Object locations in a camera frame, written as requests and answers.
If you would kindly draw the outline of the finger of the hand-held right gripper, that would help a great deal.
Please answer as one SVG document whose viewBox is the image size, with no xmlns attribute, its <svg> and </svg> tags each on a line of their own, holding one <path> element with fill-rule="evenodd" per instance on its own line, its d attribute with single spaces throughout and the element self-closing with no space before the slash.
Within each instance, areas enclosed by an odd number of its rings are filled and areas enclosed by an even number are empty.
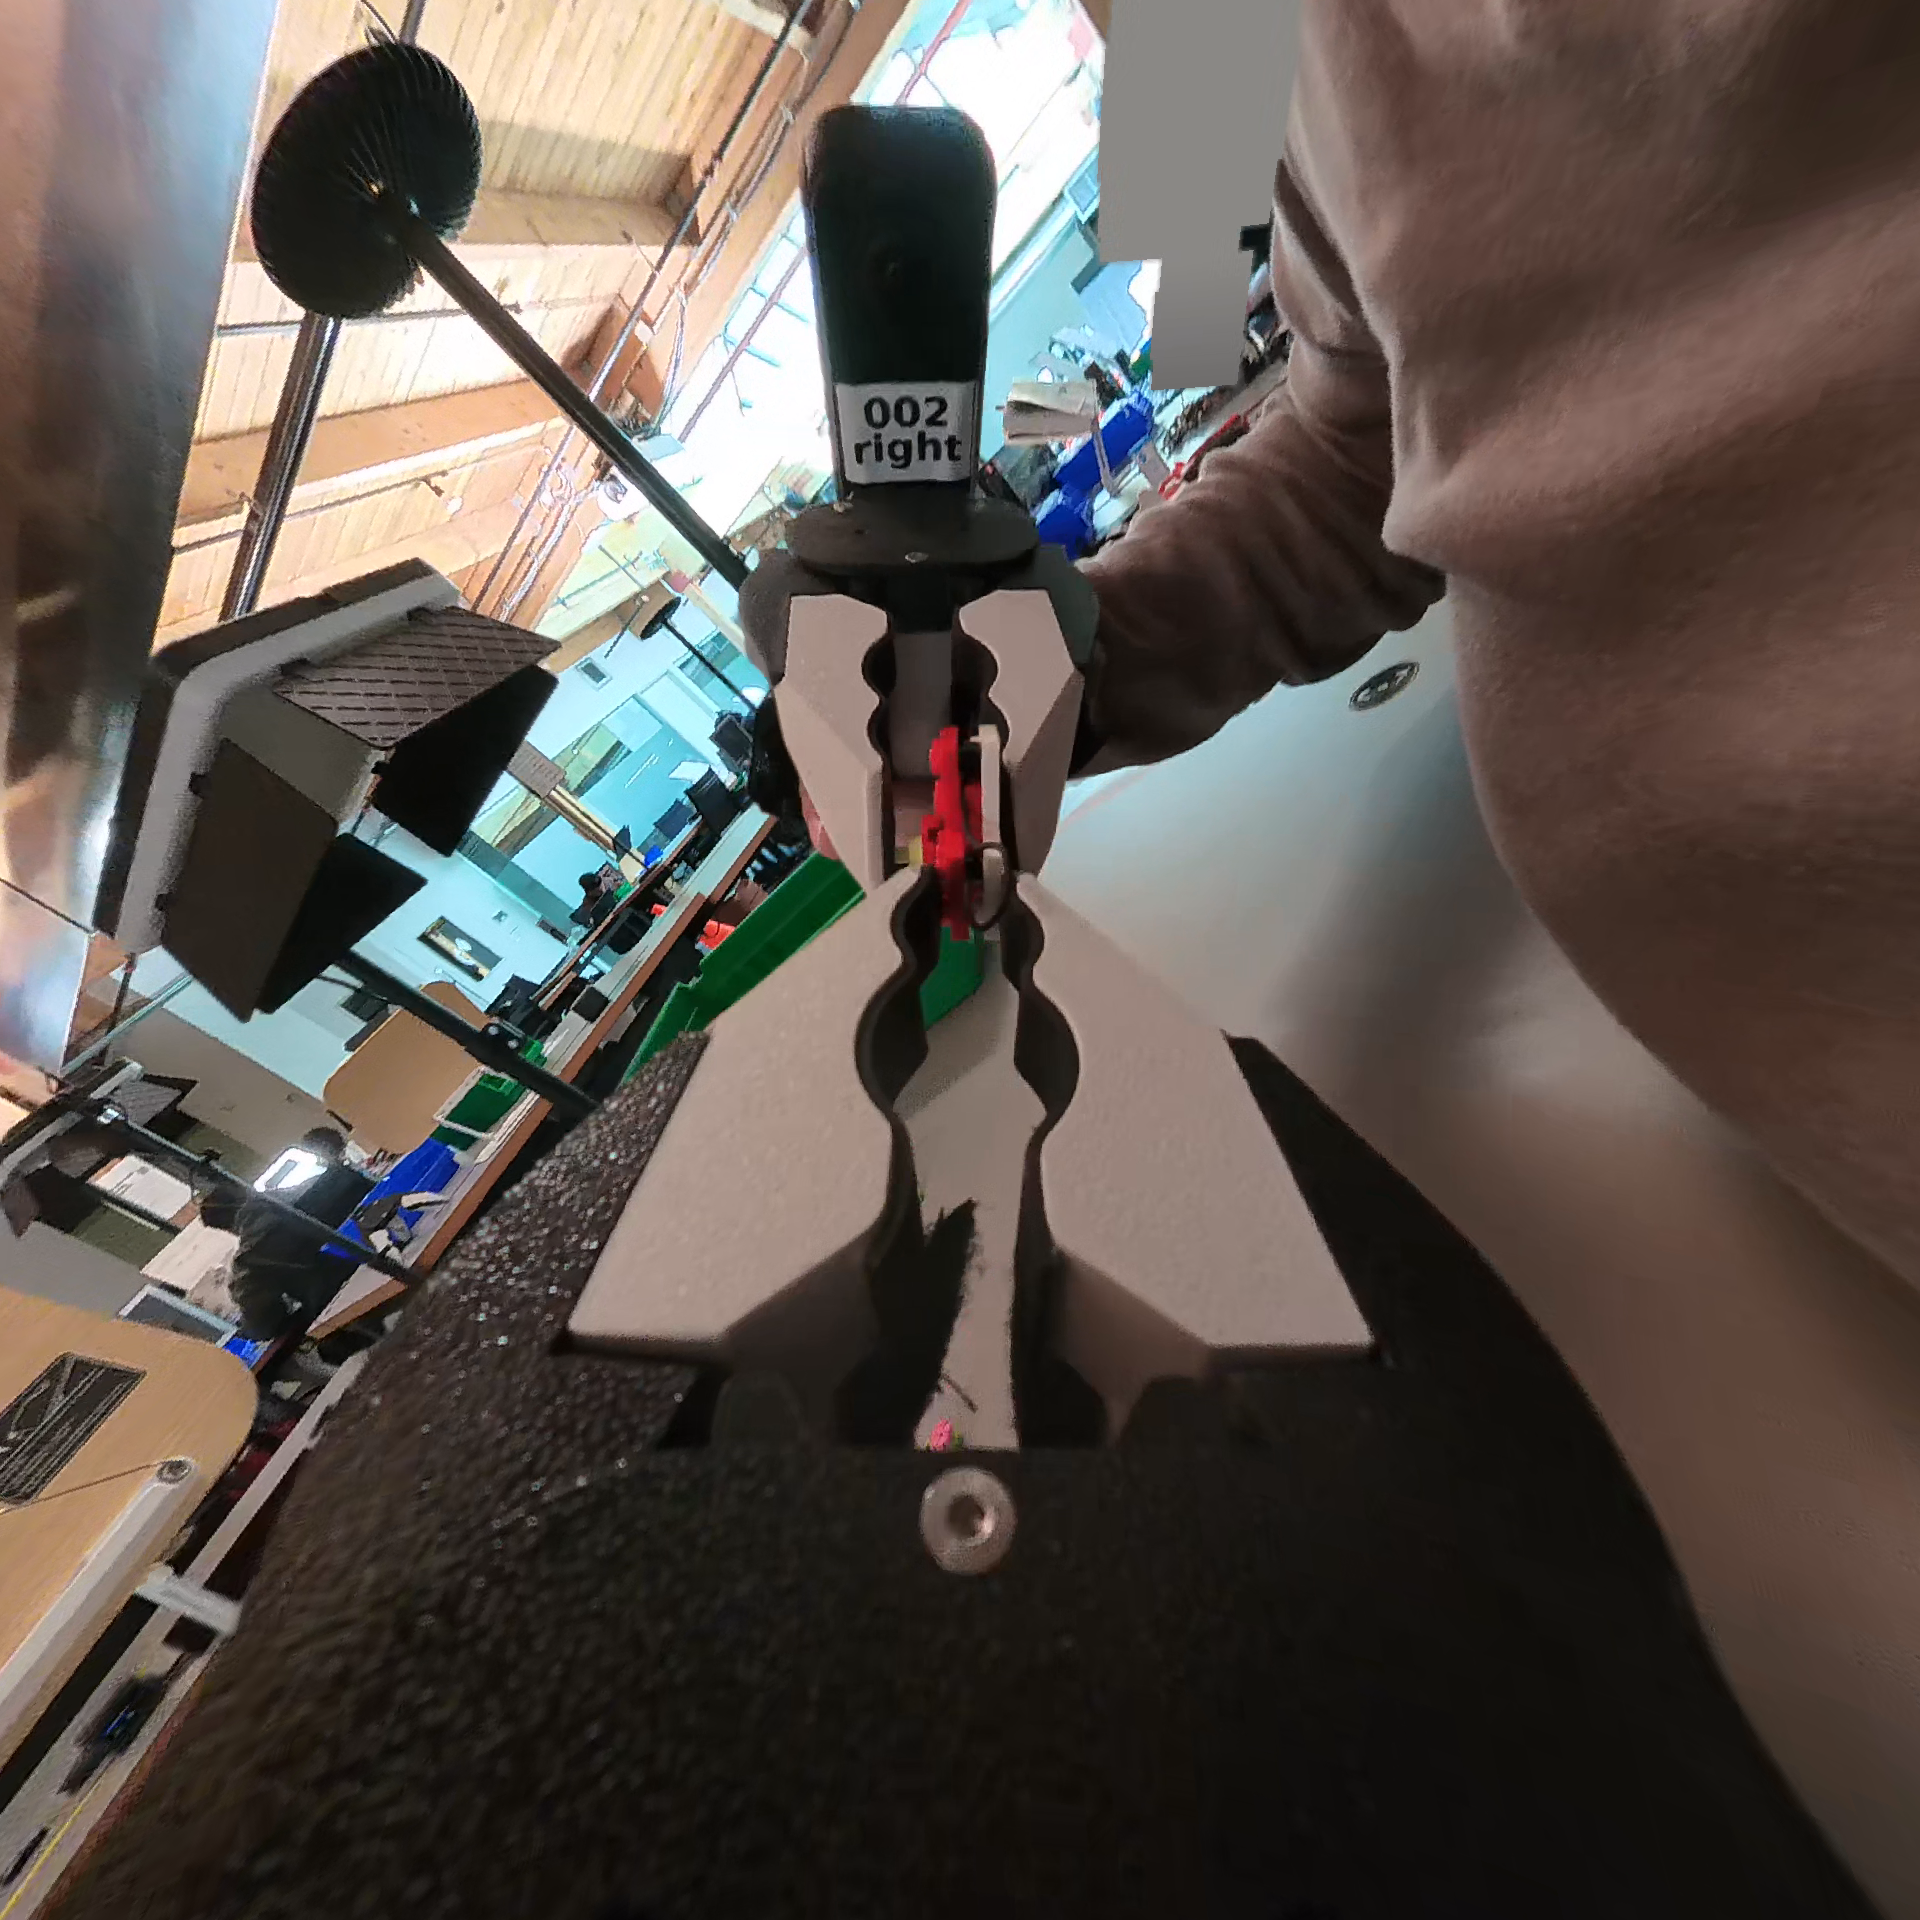
<svg viewBox="0 0 1920 1920">
<path fill-rule="evenodd" d="M 995 590 L 958 608 L 988 656 L 980 720 L 980 825 L 1009 875 L 1037 875 L 1057 835 L 1084 677 L 1045 590 Z"/>
<path fill-rule="evenodd" d="M 864 895 L 903 866 L 895 722 L 874 664 L 891 664 L 891 619 L 848 596 L 796 596 L 786 608 L 780 742 L 804 820 Z"/>
</svg>

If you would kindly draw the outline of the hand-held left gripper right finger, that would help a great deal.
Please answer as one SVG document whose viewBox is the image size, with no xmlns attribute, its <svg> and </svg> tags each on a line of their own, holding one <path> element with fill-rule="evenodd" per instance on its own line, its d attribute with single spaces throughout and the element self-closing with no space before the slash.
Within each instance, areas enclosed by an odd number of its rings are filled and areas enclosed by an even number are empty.
<svg viewBox="0 0 1920 1920">
<path fill-rule="evenodd" d="M 1002 914 L 1023 1150 L 1009 1403 L 1023 1447 L 1098 1447 L 1164 1382 L 1377 1338 L 1225 1030 L 1037 877 Z"/>
</svg>

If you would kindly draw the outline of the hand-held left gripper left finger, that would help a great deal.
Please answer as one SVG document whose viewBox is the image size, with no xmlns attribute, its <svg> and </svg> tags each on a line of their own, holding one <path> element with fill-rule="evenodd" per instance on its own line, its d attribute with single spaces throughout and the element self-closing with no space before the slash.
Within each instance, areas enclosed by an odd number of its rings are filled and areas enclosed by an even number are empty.
<svg viewBox="0 0 1920 1920">
<path fill-rule="evenodd" d="M 926 1059 L 926 875 L 724 1010 L 566 1316 L 583 1352 L 778 1374 L 843 1442 L 908 1447 L 926 1246 L 896 1096 Z"/>
</svg>

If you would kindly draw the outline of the red lego bracket piece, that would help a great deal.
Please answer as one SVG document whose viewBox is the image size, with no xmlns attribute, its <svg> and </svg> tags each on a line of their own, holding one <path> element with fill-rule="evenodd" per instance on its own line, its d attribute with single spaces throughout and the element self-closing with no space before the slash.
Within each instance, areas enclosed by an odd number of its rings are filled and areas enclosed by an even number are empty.
<svg viewBox="0 0 1920 1920">
<path fill-rule="evenodd" d="M 1013 877 L 1002 803 L 1002 726 L 945 726 L 929 745 L 929 777 L 904 792 L 916 799 L 896 826 L 896 861 L 932 875 L 942 926 L 956 939 L 988 938 Z"/>
</svg>

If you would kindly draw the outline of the stack of blue bins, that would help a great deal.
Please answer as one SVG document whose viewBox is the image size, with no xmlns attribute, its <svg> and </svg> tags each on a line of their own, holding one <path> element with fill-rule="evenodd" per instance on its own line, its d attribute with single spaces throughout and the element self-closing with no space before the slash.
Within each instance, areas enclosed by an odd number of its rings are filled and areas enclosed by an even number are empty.
<svg viewBox="0 0 1920 1920">
<path fill-rule="evenodd" d="M 1133 461 L 1140 445 L 1155 435 L 1155 396 L 1146 390 L 1105 408 L 1084 443 L 1054 467 L 1054 485 L 1035 510 L 1043 542 L 1084 558 L 1097 535 L 1097 505 L 1113 494 L 1113 480 Z"/>
<path fill-rule="evenodd" d="M 362 1260 L 369 1246 L 390 1250 L 406 1245 L 418 1217 L 441 1197 L 457 1171 L 462 1160 L 449 1144 L 422 1140 L 401 1153 L 355 1203 L 343 1241 L 329 1250 L 343 1260 Z"/>
</svg>

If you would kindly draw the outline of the long wooden desk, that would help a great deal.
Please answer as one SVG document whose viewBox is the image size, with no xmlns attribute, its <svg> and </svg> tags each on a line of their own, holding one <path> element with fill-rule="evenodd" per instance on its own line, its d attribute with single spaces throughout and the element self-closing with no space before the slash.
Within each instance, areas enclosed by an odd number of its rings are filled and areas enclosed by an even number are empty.
<svg viewBox="0 0 1920 1920">
<path fill-rule="evenodd" d="M 732 826 L 720 833 L 710 855 L 691 869 L 688 887 L 654 917 L 647 931 L 609 962 L 599 984 L 605 1008 L 594 1014 L 566 1010 L 555 1027 L 555 1040 L 548 1050 L 548 1068 L 583 1087 L 583 1074 L 594 1053 L 623 1039 L 634 1023 L 634 1008 L 642 989 L 659 970 L 664 956 L 688 938 L 702 931 L 710 917 L 710 903 L 724 903 L 750 857 L 765 846 L 774 833 L 774 814 L 761 807 L 743 807 Z M 552 1119 L 552 1102 L 536 1093 L 523 1093 L 473 1147 L 462 1175 L 426 1199 L 418 1236 L 403 1246 L 401 1280 L 375 1276 L 362 1261 L 348 1283 L 329 1298 L 329 1304 L 313 1316 L 312 1338 L 334 1338 L 348 1326 L 390 1308 L 406 1283 L 418 1283 L 466 1233 L 466 1225 L 480 1211 L 491 1193 L 506 1186 L 517 1153 L 539 1134 Z"/>
</svg>

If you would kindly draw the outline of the green plastic bin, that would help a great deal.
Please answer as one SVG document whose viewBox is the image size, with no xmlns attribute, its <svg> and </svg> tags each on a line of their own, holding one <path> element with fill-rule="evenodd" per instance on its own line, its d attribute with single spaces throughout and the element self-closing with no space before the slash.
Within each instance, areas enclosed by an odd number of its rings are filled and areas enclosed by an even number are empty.
<svg viewBox="0 0 1920 1920">
<path fill-rule="evenodd" d="M 675 984 L 645 1030 L 634 1068 L 685 1035 L 706 1030 L 786 958 L 828 931 L 864 903 L 859 881 L 828 855 L 808 855 L 770 897 L 761 897 L 732 938 L 710 948 L 688 984 Z M 921 984 L 926 1027 L 942 1027 L 983 984 L 983 938 L 942 931 L 942 958 Z"/>
</svg>

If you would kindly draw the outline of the black light stand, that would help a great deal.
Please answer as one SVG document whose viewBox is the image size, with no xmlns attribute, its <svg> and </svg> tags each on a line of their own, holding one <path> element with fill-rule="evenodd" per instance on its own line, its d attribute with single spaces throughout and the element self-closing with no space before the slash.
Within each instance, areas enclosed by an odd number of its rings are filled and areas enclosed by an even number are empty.
<svg viewBox="0 0 1920 1920">
<path fill-rule="evenodd" d="M 501 1023 L 480 1014 L 480 1023 L 473 1027 L 473 1023 L 457 1019 L 454 1010 L 440 1008 L 418 988 L 406 988 L 391 970 L 375 969 L 362 953 L 347 953 L 343 958 L 334 958 L 334 969 L 355 988 L 375 993 L 386 1008 L 391 1008 L 391 1010 L 422 1023 L 426 1030 L 441 1035 L 447 1040 L 454 1040 L 480 1068 L 491 1068 L 491 1074 L 514 1081 L 522 1093 L 544 1101 L 555 1116 L 585 1119 L 592 1112 L 599 1112 L 599 1102 L 601 1102 L 599 1096 L 583 1093 L 579 1085 L 566 1085 L 565 1075 L 548 1074 L 544 1066 L 523 1059 L 514 1044 L 514 1035 Z"/>
</svg>

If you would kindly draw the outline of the black lamp pole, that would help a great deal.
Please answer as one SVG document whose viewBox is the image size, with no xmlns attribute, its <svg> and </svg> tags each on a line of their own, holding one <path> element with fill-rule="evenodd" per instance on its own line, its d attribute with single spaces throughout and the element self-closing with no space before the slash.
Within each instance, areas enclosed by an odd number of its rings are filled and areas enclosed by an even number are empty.
<svg viewBox="0 0 1920 1920">
<path fill-rule="evenodd" d="M 664 524 L 694 546 L 710 575 L 725 588 L 746 588 L 750 566 L 713 531 L 685 494 L 645 457 L 594 396 L 466 272 L 449 246 L 418 216 L 413 202 L 379 195 L 379 221 L 395 246 L 432 274 L 466 317 L 559 408 L 559 414 L 664 516 Z"/>
</svg>

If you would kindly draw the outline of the softbox studio light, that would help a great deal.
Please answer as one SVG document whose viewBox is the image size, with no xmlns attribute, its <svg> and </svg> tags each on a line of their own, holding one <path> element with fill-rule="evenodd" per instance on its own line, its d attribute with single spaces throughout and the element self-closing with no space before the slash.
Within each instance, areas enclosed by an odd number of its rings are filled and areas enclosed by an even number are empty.
<svg viewBox="0 0 1920 1920">
<path fill-rule="evenodd" d="M 234 1019 L 276 1014 L 422 891 L 355 825 L 457 852 L 555 691 L 548 653 L 422 558 L 165 641 L 133 716 L 97 931 L 162 948 Z"/>
</svg>

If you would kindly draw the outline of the black pleated round lamp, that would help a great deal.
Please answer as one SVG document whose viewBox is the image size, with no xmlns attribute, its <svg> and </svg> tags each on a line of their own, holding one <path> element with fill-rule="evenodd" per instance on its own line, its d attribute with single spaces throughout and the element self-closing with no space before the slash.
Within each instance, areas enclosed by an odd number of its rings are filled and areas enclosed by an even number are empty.
<svg viewBox="0 0 1920 1920">
<path fill-rule="evenodd" d="M 250 238 L 308 316 L 356 321 L 418 283 L 390 215 L 462 233 L 484 173 L 480 120 L 432 51 L 369 41 L 313 72 L 259 146 Z"/>
</svg>

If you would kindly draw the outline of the black studio light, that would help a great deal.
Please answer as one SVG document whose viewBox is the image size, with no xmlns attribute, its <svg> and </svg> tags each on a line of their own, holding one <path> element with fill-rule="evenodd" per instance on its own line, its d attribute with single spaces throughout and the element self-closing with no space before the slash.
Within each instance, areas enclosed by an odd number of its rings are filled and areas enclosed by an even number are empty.
<svg viewBox="0 0 1920 1920">
<path fill-rule="evenodd" d="M 48 1219 L 44 1186 L 71 1186 L 133 1150 L 133 1128 L 153 1129 L 193 1087 L 193 1075 L 147 1074 L 134 1059 L 80 1068 L 61 1093 L 5 1129 L 5 1225 L 18 1241 Z"/>
</svg>

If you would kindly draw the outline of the person's torso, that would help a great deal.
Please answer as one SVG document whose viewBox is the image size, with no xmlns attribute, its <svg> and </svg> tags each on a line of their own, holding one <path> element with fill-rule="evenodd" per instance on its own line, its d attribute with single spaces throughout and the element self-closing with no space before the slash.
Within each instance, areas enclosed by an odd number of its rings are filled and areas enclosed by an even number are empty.
<svg viewBox="0 0 1920 1920">
<path fill-rule="evenodd" d="M 1287 162 L 1499 861 L 1916 1283 L 1916 2 L 1307 2 Z"/>
</svg>

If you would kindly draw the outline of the wooden flip-top table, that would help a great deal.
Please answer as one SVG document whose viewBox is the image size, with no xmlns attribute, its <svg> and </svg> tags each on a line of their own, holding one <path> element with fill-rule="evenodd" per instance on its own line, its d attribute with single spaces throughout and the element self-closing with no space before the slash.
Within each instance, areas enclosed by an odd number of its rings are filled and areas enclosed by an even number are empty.
<svg viewBox="0 0 1920 1920">
<path fill-rule="evenodd" d="M 5 1764 L 254 1419 L 254 1372 L 217 1340 L 5 1286 Z"/>
</svg>

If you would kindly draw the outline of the silver reflector panel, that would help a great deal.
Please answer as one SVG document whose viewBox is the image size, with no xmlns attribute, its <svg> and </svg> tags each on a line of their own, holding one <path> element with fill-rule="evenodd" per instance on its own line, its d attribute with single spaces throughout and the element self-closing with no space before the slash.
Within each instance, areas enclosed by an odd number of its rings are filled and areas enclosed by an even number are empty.
<svg viewBox="0 0 1920 1920">
<path fill-rule="evenodd" d="M 105 917 L 276 2 L 5 2 L 5 1075 Z"/>
</svg>

